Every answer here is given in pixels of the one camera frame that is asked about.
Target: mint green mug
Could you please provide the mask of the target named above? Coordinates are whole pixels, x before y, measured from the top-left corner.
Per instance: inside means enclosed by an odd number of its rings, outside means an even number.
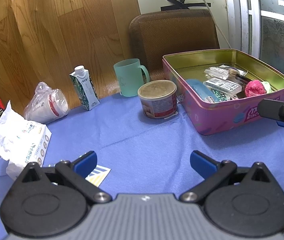
[[[138,89],[144,85],[141,69],[145,73],[146,82],[150,82],[149,73],[138,58],[122,60],[113,67],[120,85],[120,94],[125,97],[137,96]]]

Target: tin box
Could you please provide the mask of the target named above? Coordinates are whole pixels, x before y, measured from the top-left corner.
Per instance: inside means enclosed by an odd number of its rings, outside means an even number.
[[[284,101],[284,74],[236,49],[209,49],[163,56],[164,75],[177,85],[176,95],[196,130],[203,135],[238,127],[260,118],[258,103],[263,98]],[[247,71],[252,80],[268,81],[274,92],[238,100],[208,103],[186,83],[207,80],[204,70],[228,65]]]

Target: milk carton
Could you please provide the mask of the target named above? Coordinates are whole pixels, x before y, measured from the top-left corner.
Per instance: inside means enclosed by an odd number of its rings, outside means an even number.
[[[70,74],[75,91],[81,101],[81,105],[85,110],[92,110],[100,104],[98,96],[94,90],[89,71],[84,66],[74,68],[74,72]]]

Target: pink sponge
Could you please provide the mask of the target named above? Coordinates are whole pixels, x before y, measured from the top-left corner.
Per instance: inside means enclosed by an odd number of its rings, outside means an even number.
[[[263,94],[266,94],[266,90],[259,80],[250,81],[245,87],[245,95],[247,97],[253,97]]]

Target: plastic bag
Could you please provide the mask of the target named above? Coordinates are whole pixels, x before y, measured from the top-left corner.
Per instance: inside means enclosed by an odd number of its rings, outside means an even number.
[[[66,98],[60,89],[52,89],[40,82],[32,100],[24,109],[24,118],[42,124],[66,116],[70,111]]]
[[[209,67],[206,70],[204,70],[204,73],[210,75],[210,78],[218,77],[220,79],[225,80],[229,77],[229,71],[227,69],[219,68],[219,67]]]

